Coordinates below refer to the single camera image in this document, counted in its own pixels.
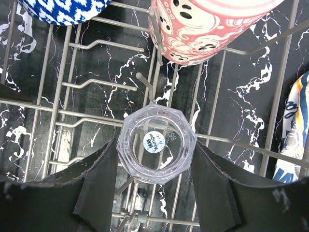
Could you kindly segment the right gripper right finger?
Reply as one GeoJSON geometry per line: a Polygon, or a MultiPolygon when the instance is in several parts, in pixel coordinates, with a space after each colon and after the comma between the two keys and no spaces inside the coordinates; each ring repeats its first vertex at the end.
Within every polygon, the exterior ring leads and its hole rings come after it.
{"type": "Polygon", "coordinates": [[[191,164],[203,232],[306,232],[309,179],[285,184],[253,174],[197,143],[191,164]]]}

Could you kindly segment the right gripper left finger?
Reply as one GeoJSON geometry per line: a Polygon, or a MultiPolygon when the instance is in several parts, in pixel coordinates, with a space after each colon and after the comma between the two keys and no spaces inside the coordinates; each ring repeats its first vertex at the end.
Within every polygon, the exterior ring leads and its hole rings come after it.
{"type": "Polygon", "coordinates": [[[0,179],[3,232],[107,232],[117,175],[116,141],[41,181],[0,179]]]}

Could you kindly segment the pink skull pattern mug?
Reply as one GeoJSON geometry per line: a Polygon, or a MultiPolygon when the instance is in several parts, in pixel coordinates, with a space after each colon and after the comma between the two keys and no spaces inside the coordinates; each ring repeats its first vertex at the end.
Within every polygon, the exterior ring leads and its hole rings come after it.
{"type": "Polygon", "coordinates": [[[180,65],[205,62],[234,41],[280,0],[153,0],[149,31],[157,54],[180,65]]]}

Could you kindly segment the red patterned bowl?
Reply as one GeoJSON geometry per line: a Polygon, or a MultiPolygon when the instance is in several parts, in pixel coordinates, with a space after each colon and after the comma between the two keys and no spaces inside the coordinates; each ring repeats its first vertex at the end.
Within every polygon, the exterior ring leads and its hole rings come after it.
{"type": "Polygon", "coordinates": [[[20,0],[33,17],[58,26],[77,25],[100,14],[110,0],[20,0]]]}

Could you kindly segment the clear drinking glass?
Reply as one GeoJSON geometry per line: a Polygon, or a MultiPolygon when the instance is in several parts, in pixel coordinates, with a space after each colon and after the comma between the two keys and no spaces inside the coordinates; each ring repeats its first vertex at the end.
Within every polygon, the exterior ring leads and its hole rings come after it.
{"type": "Polygon", "coordinates": [[[190,168],[196,142],[180,110],[149,104],[125,118],[116,149],[132,177],[162,185],[190,168]]]}

